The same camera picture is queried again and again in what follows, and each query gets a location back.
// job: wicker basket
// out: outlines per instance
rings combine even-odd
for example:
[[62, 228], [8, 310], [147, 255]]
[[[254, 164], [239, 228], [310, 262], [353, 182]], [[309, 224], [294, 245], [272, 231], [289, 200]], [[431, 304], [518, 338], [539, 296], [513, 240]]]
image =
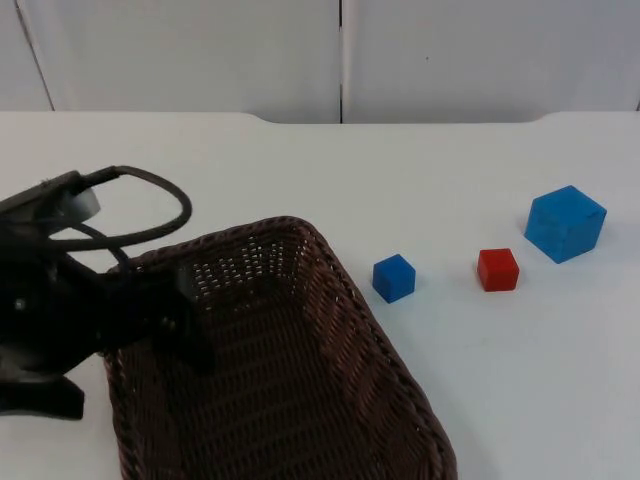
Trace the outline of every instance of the wicker basket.
[[454, 480], [424, 394], [322, 236], [274, 218], [143, 255], [193, 266], [216, 355], [106, 357], [123, 477]]

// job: red cube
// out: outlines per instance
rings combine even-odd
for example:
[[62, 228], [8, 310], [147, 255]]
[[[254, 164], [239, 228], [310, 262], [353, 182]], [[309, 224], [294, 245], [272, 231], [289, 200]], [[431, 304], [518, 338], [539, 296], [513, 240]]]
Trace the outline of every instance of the red cube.
[[478, 276], [486, 292], [515, 290], [520, 268], [511, 250], [480, 250]]

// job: white tabletop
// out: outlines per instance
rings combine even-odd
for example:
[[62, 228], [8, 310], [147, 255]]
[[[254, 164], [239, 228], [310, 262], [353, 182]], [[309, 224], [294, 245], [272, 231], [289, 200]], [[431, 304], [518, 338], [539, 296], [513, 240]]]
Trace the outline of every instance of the white tabletop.
[[[235, 114], [4, 113], [0, 197], [71, 169], [131, 164], [166, 176], [189, 193], [194, 217], [130, 254], [263, 217], [303, 217], [329, 240], [424, 388], [461, 479], [635, 480], [639, 151], [634, 114], [292, 126]], [[567, 184], [609, 213], [594, 251], [555, 265], [522, 232], [531, 200]], [[98, 194], [103, 212], [91, 224], [107, 233], [177, 211], [134, 180]], [[500, 247], [519, 262], [518, 289], [488, 294], [474, 262], [480, 249]], [[396, 252], [417, 269], [418, 286], [387, 305], [371, 268]], [[98, 269], [113, 263], [81, 258]], [[92, 358], [70, 377], [87, 392], [83, 421], [0, 417], [3, 479], [119, 478], [102, 364]]]

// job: block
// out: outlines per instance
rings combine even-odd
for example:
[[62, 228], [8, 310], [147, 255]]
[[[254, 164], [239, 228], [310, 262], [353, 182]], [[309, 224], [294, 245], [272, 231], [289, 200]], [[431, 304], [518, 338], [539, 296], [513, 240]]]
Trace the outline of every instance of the block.
[[573, 185], [533, 200], [524, 236], [554, 262], [592, 250], [607, 210]]
[[478, 276], [486, 292], [515, 290], [520, 268], [508, 248], [480, 250]]
[[387, 303], [406, 297], [416, 289], [416, 271], [401, 255], [373, 266], [373, 288]]

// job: blue cube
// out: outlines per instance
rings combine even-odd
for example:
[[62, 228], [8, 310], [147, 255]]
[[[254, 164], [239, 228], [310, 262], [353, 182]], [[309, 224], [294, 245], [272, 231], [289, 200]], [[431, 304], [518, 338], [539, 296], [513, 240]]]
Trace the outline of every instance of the blue cube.
[[373, 266], [373, 288], [387, 303], [395, 302], [416, 289], [416, 271], [401, 255]]
[[596, 246], [607, 211], [573, 185], [536, 198], [524, 236], [554, 262]]

